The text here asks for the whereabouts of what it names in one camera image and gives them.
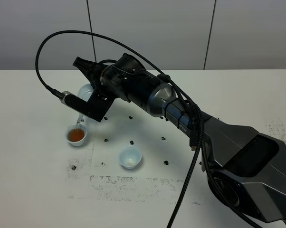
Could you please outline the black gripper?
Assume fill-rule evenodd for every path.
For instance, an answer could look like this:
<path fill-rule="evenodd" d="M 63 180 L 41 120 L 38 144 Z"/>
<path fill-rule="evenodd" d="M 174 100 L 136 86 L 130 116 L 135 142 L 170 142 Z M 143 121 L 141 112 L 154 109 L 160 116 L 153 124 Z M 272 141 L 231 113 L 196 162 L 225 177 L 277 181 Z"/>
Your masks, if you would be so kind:
<path fill-rule="evenodd" d="M 127 102 L 147 102 L 148 72 L 133 56 L 125 53 L 122 57 L 107 65 L 77 57 L 73 62 L 87 80 L 91 80 L 94 89 L 99 89 L 106 98 L 120 98 Z"/>

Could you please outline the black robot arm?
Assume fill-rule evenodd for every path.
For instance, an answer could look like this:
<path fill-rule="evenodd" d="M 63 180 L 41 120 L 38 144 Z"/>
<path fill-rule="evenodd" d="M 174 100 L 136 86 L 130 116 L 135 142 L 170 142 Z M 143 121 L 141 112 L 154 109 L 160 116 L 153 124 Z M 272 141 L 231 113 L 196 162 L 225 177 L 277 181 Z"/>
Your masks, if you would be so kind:
<path fill-rule="evenodd" d="M 88 79 L 93 94 L 81 113 L 100 121 L 116 98 L 164 117 L 201 150 L 202 170 L 212 193 L 239 216 L 286 225 L 286 144 L 252 127 L 230 125 L 202 112 L 171 78 L 149 73 L 133 56 L 73 65 Z"/>

